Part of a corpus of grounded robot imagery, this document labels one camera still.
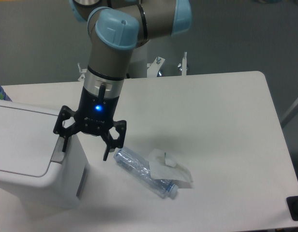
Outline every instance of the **white box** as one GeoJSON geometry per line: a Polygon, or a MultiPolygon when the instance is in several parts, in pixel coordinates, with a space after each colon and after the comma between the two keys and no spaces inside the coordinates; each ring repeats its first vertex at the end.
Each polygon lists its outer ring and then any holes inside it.
{"type": "Polygon", "coordinates": [[[77,135],[62,152],[53,133],[58,113],[0,101],[0,188],[21,200],[77,207],[89,163],[77,135]]]}

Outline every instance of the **blue led light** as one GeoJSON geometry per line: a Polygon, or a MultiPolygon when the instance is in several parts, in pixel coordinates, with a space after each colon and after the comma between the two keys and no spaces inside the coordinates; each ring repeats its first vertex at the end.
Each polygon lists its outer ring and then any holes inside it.
{"type": "Polygon", "coordinates": [[[95,110],[96,111],[102,111],[103,110],[103,108],[102,108],[102,106],[100,106],[100,105],[97,105],[96,107],[95,107],[95,110]]]}

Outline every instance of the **crushed plastic bottle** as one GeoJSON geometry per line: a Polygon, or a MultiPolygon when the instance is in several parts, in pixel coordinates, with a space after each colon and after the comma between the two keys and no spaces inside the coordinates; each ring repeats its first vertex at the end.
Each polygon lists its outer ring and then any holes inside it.
{"type": "Polygon", "coordinates": [[[160,197],[169,196],[172,199],[175,197],[178,186],[173,184],[172,180],[152,179],[149,162],[132,150],[124,147],[115,153],[114,159],[118,165],[137,177],[147,188],[160,197]]]}

